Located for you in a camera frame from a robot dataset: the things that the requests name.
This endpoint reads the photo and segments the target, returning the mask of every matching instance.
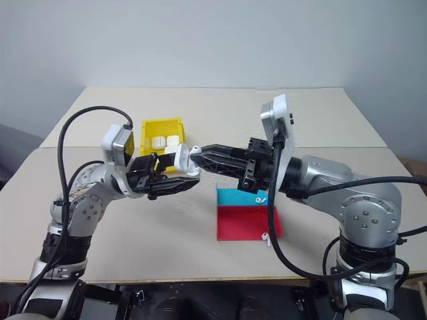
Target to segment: black cable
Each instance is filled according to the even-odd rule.
[[[405,237],[411,237],[413,235],[419,235],[420,233],[427,232],[427,225],[414,229],[409,231],[404,231],[399,233],[399,237],[405,238]]]
[[[36,276],[32,281],[30,281],[24,288],[23,292],[20,294],[20,298],[17,300],[17,308],[15,309],[15,313],[20,313],[26,303],[27,298],[31,294],[25,294],[26,291],[33,292],[34,289],[38,286],[40,281],[44,278],[46,272],[48,270],[52,269],[57,262],[59,262],[60,259],[56,259],[60,249],[62,247],[67,247],[67,236],[68,236],[68,223],[69,223],[69,186],[67,184],[67,177],[65,175],[65,168],[64,168],[64,161],[63,161],[63,145],[64,145],[64,139],[65,139],[65,133],[68,130],[68,127],[70,124],[80,115],[94,111],[94,110],[108,110],[108,111],[114,111],[121,115],[123,115],[127,121],[128,124],[125,125],[127,129],[133,128],[133,121],[131,117],[125,113],[124,111],[114,108],[114,107],[108,107],[103,105],[98,105],[94,107],[88,107],[84,108],[76,113],[74,113],[68,120],[64,123],[64,125],[61,128],[61,132],[59,134],[58,138],[58,147],[57,147],[57,162],[58,162],[58,170],[59,170],[59,178],[61,180],[61,187],[62,187],[62,210],[61,210],[61,220],[62,220],[62,231],[61,236],[59,238],[58,245],[56,246],[51,258],[46,263],[46,266],[43,268],[43,270]]]
[[[331,251],[331,249],[334,246],[334,244],[337,243],[339,240],[340,240],[340,237],[336,237],[334,240],[332,240],[331,242],[329,242],[329,245],[325,249],[325,253],[323,254],[323,259],[322,259],[322,271],[323,271],[323,275],[327,275],[327,273],[326,273],[326,262],[328,261],[329,251]]]
[[[407,264],[405,261],[403,261],[399,258],[392,258],[391,262],[395,262],[395,263],[398,263],[399,265],[403,266],[402,275],[400,276],[400,279],[398,280],[398,282],[396,282],[396,284],[394,285],[394,290],[397,290],[403,285],[403,282],[405,282],[406,278],[408,278],[409,264]]]
[[[341,190],[352,187],[359,187],[361,185],[372,185],[375,183],[413,183],[416,185],[427,185],[427,179],[419,177],[376,177],[362,180],[349,181],[340,183],[339,185],[330,185],[319,189],[314,189],[306,193],[307,197],[318,195],[329,191]]]
[[[74,172],[74,174],[71,176],[71,178],[69,178],[68,181],[68,194],[71,191],[71,188],[73,187],[73,183],[75,178],[77,178],[77,176],[79,175],[80,171],[83,170],[84,168],[86,168],[89,165],[95,165],[95,164],[104,164],[104,161],[102,160],[94,160],[94,161],[89,161],[87,163],[82,164],[80,167],[77,168],[77,170]]]
[[[52,267],[58,263],[62,257],[56,259],[51,265],[46,264],[43,270],[34,277],[30,282],[26,284],[26,286],[22,289],[21,293],[15,300],[15,305],[13,306],[13,314],[22,312],[22,309],[25,306],[25,301],[28,297],[34,292],[36,288],[36,283],[40,282],[40,280],[45,276],[45,274],[52,269]]]
[[[273,164],[273,172],[272,177],[270,179],[270,186],[268,189],[268,232],[270,236],[270,240],[273,245],[273,249],[276,252],[279,260],[291,271],[300,275],[301,277],[320,280],[320,281],[333,281],[348,278],[352,275],[355,275],[363,270],[367,270],[379,263],[383,263],[388,260],[387,257],[379,257],[373,259],[371,261],[367,261],[351,270],[344,271],[342,273],[337,273],[334,275],[316,275],[315,273],[310,273],[304,271],[297,266],[295,266],[288,258],[283,254],[280,249],[278,238],[276,235],[276,230],[274,228],[274,198],[276,196],[276,181],[278,178],[279,166],[280,166],[280,157],[283,149],[283,143],[274,143],[274,164]]]

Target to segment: white block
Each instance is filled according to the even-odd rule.
[[[151,139],[151,148],[153,150],[163,150],[166,147],[165,137],[159,136]]]
[[[168,154],[168,153],[175,153],[176,148],[178,148],[178,146],[177,146],[177,145],[167,145],[167,146],[165,147],[165,154]]]
[[[179,135],[169,135],[166,138],[166,145],[179,145]]]

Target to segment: black base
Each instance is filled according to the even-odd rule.
[[[379,257],[394,258],[396,253],[396,245],[391,245],[385,248],[367,248],[361,247],[349,240],[342,235],[340,236],[340,255],[341,258],[352,267],[357,267],[367,261],[371,261]],[[391,268],[391,262],[379,263],[367,271],[371,272],[382,272]]]

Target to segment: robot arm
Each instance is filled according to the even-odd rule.
[[[247,149],[210,145],[202,147],[201,153],[192,155],[191,160],[206,171],[239,179],[238,189],[256,193],[270,185],[273,141],[282,139],[286,147],[282,150],[276,189],[340,222],[340,250],[334,272],[348,271],[379,257],[393,258],[400,224],[399,190],[391,183],[379,183],[304,199],[300,194],[365,177],[335,161],[292,157],[294,120],[284,95],[265,104],[261,118],[267,141],[251,138]],[[282,131],[278,129],[278,121],[283,124]],[[330,294],[341,309],[362,305],[389,311],[394,302],[395,276],[396,264],[384,262],[333,282]]]
[[[133,160],[133,133],[124,126],[111,126],[103,138],[102,150],[104,164],[88,167],[71,186],[67,243],[56,258],[58,261],[18,312],[42,314],[52,319],[78,319],[85,293],[85,283],[79,278],[85,273],[91,238],[110,202],[145,194],[154,200],[188,190],[199,182],[197,175],[173,178],[164,175],[166,167],[173,165],[175,154],[153,153]],[[62,205],[60,195],[51,206],[52,220],[30,281],[52,259],[61,240]]]

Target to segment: yellow plastic tray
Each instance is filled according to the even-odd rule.
[[[163,155],[163,150],[153,150],[151,148],[151,139],[160,135],[164,136],[165,138],[169,135],[177,135],[179,136],[179,143],[183,143],[185,140],[185,135],[181,118],[153,119],[142,121],[141,145],[139,154],[149,155],[150,153],[156,152],[158,155]],[[175,167],[168,167],[166,168],[166,171],[175,171]]]

